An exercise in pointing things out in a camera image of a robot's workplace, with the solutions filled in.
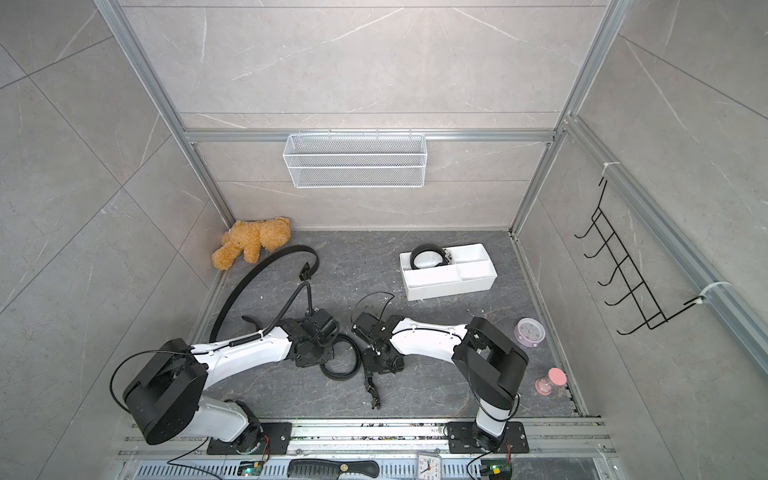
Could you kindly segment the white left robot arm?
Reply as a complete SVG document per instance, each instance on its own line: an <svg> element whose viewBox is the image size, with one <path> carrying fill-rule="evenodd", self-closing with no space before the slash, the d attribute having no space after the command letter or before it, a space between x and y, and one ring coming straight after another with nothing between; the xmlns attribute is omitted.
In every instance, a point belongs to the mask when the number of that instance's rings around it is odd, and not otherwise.
<svg viewBox="0 0 768 480"><path fill-rule="evenodd" d="M322 365L333 358L338 334L338 322L318 309L301 319L282 319L268 333L196 345L170 340L125 388L124 406L149 445L201 436L248 454L263 438L256 415L240 400L221 401L204 391L240 372L286 359L299 368Z"/></svg>

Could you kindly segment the white compartment storage tray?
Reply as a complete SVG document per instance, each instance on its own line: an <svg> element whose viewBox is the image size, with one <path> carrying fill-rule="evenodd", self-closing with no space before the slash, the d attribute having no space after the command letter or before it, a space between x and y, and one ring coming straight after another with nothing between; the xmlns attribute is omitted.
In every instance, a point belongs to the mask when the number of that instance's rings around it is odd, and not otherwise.
<svg viewBox="0 0 768 480"><path fill-rule="evenodd" d="M452 262L436 268L412 270L409 263L412 251L399 255L403 284L409 301L487 291L492 287L497 272L482 244L443 248L450 252Z"/></svg>

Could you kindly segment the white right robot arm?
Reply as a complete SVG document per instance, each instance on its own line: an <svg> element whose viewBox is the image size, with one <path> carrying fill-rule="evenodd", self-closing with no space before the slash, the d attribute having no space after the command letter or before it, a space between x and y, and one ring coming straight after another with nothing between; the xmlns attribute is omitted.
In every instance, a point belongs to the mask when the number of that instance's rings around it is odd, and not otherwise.
<svg viewBox="0 0 768 480"><path fill-rule="evenodd" d="M375 409L380 399L374 374L403 371L407 356L446 361L462 374L479 405L470 437L487 451L503 444L529 357L488 320L475 317L467 324L437 325L400 315L381 320L362 313L352 332L367 344L361 358Z"/></svg>

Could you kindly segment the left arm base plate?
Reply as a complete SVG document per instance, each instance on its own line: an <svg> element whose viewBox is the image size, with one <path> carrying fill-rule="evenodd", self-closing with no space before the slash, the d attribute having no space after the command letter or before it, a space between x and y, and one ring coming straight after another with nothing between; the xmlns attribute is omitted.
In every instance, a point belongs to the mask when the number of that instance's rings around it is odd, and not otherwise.
<svg viewBox="0 0 768 480"><path fill-rule="evenodd" d="M290 422L267 422L260 425L258 434L249 434L246 443L239 445L237 442L226 443L221 440L211 439L206 453L208 455L264 455L287 453L291 440L293 424Z"/></svg>

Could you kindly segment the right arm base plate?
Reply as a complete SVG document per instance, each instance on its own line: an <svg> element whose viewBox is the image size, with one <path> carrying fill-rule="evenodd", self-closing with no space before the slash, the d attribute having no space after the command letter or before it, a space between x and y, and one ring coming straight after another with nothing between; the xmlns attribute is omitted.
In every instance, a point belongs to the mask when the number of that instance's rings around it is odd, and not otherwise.
<svg viewBox="0 0 768 480"><path fill-rule="evenodd" d="M508 422L501 437L494 437L483 431L474 422L449 422L445 426L445 436L452 454L530 452L527 435L521 422Z"/></svg>

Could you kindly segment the black belt with silver buckle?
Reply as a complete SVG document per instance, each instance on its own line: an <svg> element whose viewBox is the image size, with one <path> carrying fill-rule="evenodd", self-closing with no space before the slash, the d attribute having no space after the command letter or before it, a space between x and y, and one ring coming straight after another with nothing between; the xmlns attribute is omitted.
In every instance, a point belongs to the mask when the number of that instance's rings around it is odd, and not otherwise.
<svg viewBox="0 0 768 480"><path fill-rule="evenodd" d="M436 244L426 243L417 246L409 256L410 268L421 270L450 265L450 252Z"/></svg>

